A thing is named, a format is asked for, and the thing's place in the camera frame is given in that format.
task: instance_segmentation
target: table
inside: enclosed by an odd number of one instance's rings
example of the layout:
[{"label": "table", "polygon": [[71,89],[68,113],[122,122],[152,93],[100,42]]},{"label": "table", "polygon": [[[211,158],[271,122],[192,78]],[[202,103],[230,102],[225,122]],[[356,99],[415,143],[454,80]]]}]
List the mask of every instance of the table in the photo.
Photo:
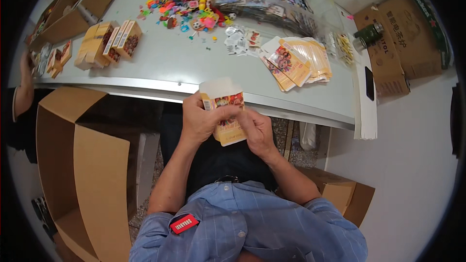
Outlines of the table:
[{"label": "table", "polygon": [[[116,20],[121,24],[126,19],[136,19],[139,5],[145,5],[146,1],[114,0],[102,20]],[[356,25],[346,15],[343,12],[345,31],[353,33],[357,30]],[[260,113],[355,129],[355,116],[358,115],[355,111],[360,108],[357,101],[355,102],[357,98],[354,96],[353,71],[339,61],[331,60],[333,78],[329,83],[307,84],[299,89],[281,92],[259,58],[227,54],[223,44],[226,38],[224,29],[216,28],[211,34],[201,32],[191,41],[188,36],[192,35],[192,30],[186,33],[181,32],[178,27],[168,30],[161,24],[156,24],[158,17],[159,14],[154,13],[146,20],[137,20],[143,36],[132,61],[122,59],[116,66],[87,71],[74,67],[74,59],[83,38],[81,34],[73,39],[73,57],[64,66],[63,72],[56,79],[44,73],[36,80],[36,84],[42,87],[71,84],[103,90],[113,95],[182,102],[198,89],[199,83],[229,76],[242,86],[247,105]],[[238,19],[235,23],[251,28],[258,25],[248,19]],[[291,36],[290,32],[285,33],[266,24],[262,24],[261,29],[272,35]],[[216,43],[213,43],[213,36],[218,38]],[[370,67],[367,51],[361,53],[359,58],[359,62],[365,62]]]}]

